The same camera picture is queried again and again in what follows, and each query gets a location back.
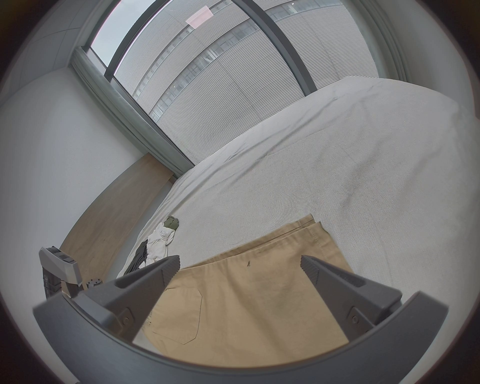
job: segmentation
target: sky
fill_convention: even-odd
[[[108,66],[121,41],[155,0],[121,0],[98,31],[92,48]]]

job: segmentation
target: robotic device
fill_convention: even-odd
[[[63,255],[42,248],[42,266],[49,270],[54,265],[56,269],[50,272],[65,277],[62,266],[67,267],[63,263],[69,261]],[[76,294],[54,294],[34,308],[34,316],[55,352],[82,383],[371,384],[400,382],[430,346],[448,312],[445,305],[422,292],[402,305],[399,290],[311,256],[302,256],[299,267],[350,342],[291,364],[252,369],[207,367],[132,344],[179,270],[178,256]]]

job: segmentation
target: brown wooden panel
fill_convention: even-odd
[[[84,284],[105,281],[130,231],[173,172],[147,154],[118,176],[78,219],[61,245],[75,259]]]

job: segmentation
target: khaki shorts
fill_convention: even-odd
[[[351,272],[308,215],[178,271],[143,326],[146,337],[162,355],[217,367],[283,364],[348,343],[301,269],[303,254]]]

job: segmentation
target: mattress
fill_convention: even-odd
[[[480,291],[480,122],[420,86],[348,77],[251,128],[184,174],[127,259],[168,215],[182,267],[309,213],[355,273],[450,307],[404,379],[451,343]]]

